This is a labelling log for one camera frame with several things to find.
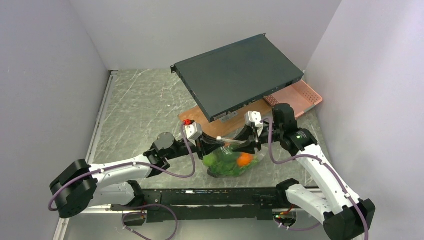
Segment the clear zip top bag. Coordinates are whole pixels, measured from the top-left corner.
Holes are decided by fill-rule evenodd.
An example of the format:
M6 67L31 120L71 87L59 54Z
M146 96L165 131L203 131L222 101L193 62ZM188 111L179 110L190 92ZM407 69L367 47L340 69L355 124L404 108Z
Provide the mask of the clear zip top bag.
M254 154L235 152L234 149L241 141L220 136L217 139L223 142L224 146L204 156L202 160L203 165L207 167L207 174L213 178L237 178L258 165L267 155L266 151Z

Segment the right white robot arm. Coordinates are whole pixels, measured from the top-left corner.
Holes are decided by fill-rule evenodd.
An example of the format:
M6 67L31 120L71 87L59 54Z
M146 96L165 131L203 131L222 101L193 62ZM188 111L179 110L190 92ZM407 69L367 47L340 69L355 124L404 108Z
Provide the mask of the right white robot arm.
M242 143L236 152L254 154L268 145L269 157L276 165L297 161L312 176L323 194L318 197L295 179L276 186L275 200L282 207L295 205L314 217L331 240L370 238L370 228L376 206L362 199L340 177L324 155L317 139L300 128L293 108L287 103L272 107L272 116L262 117L248 111L245 126L235 140Z

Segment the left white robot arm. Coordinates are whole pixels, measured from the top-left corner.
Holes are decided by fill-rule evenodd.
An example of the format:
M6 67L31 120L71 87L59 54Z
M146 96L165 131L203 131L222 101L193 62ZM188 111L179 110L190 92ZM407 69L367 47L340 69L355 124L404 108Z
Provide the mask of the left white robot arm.
M60 218L74 217L85 209L107 204L139 209L144 203L141 188L136 179L147 179L167 174L176 178L190 178L196 172L182 175L170 172L169 160L190 156L196 165L194 154L200 159L224 146L205 133L193 142L186 135L177 140L170 132L161 133L149 150L136 157L103 164L88 164L85 159L74 161L50 183L52 197L48 210L58 212Z

